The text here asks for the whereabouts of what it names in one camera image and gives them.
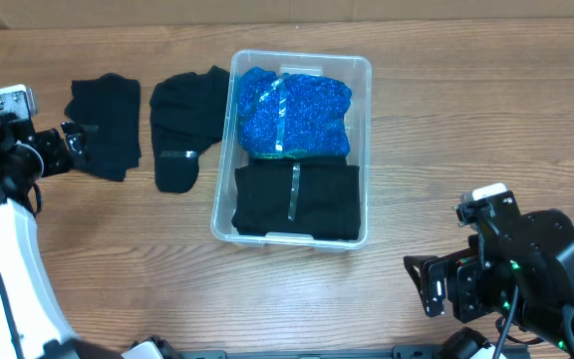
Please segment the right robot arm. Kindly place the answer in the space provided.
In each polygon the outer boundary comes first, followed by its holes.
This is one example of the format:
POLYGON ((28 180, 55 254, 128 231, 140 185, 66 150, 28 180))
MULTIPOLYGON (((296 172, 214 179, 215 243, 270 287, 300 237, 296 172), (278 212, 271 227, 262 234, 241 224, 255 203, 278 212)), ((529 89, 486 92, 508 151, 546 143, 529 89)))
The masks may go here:
POLYGON ((496 312, 500 342, 516 326, 574 358, 572 220, 557 209, 523 213, 505 187, 466 193, 454 211, 475 231, 466 249, 404 259, 426 316, 447 301, 462 323, 496 312))

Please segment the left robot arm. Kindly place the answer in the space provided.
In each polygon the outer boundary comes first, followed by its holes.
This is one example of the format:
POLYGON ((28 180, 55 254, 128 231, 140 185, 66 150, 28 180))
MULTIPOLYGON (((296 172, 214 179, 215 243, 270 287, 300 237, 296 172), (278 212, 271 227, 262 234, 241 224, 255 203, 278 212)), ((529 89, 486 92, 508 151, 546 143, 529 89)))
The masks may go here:
POLYGON ((63 314, 38 245, 38 180, 70 171, 85 156, 83 131, 66 122, 38 132, 32 91, 0 89, 0 358, 116 358, 82 340, 63 314))

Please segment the black sock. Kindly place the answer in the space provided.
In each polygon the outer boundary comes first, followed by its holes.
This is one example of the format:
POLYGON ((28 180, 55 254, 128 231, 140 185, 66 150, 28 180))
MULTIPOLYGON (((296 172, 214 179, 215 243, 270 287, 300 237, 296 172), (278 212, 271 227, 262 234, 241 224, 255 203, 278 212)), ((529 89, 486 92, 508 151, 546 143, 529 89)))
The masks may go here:
POLYGON ((230 74, 213 66, 205 74, 172 76, 150 98, 154 181, 161 192, 184 193, 199 174, 199 157, 222 141, 230 74))
POLYGON ((141 84, 115 73, 74 80, 64 114, 86 136, 86 160, 75 168, 105 180, 123 181, 139 165, 141 84))

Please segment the black cloth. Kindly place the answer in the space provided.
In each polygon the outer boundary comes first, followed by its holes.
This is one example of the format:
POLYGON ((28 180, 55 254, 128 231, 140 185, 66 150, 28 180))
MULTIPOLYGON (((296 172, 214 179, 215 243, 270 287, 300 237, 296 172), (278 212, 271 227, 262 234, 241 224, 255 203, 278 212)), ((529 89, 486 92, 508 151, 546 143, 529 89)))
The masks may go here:
POLYGON ((341 157, 255 160, 235 171, 231 223, 241 235, 309 234, 356 240, 361 228, 360 168, 341 157))

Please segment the blue sparkly garment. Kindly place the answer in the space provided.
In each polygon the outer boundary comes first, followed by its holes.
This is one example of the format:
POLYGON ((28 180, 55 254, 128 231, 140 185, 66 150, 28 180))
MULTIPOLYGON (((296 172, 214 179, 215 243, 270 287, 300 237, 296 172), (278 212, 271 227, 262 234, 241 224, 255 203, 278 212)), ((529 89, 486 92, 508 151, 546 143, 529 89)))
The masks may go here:
POLYGON ((257 159, 345 157, 351 146, 344 119, 352 96, 333 78, 254 67, 240 78, 238 143, 257 159))

